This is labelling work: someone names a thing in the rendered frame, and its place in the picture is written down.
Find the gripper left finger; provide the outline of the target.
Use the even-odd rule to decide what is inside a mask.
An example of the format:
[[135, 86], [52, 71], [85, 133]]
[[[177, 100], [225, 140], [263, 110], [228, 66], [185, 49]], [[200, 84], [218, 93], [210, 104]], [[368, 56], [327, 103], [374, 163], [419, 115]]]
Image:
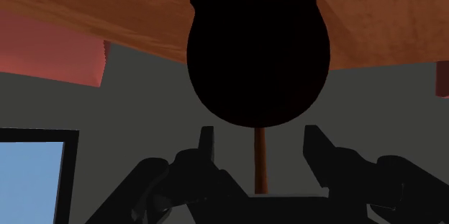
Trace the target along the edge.
[[214, 164], [214, 128], [204, 126], [198, 147], [179, 151], [172, 163], [141, 160], [85, 224], [163, 224], [180, 205], [196, 224], [237, 224], [238, 204], [247, 197]]

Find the black framed window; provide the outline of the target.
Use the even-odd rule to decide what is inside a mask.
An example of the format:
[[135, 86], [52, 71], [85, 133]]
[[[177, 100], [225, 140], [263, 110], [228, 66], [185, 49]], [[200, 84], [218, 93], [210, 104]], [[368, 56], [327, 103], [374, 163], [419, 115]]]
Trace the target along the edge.
[[69, 224], [78, 138], [0, 128], [0, 224]]

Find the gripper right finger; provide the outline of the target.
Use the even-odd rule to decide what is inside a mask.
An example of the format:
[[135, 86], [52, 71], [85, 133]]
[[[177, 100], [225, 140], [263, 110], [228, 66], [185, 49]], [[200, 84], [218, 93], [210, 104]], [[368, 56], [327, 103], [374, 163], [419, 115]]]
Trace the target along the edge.
[[388, 224], [449, 224], [449, 184], [401, 156], [376, 162], [337, 147], [316, 125], [304, 128], [303, 155], [321, 187], [350, 211], [348, 224], [370, 207]]

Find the black round pot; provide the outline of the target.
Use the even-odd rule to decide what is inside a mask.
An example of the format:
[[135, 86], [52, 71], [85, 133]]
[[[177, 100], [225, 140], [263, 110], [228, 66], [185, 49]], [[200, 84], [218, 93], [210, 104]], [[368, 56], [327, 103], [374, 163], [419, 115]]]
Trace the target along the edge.
[[317, 0], [190, 0], [186, 63], [201, 103], [243, 127], [305, 112], [325, 85], [330, 39]]

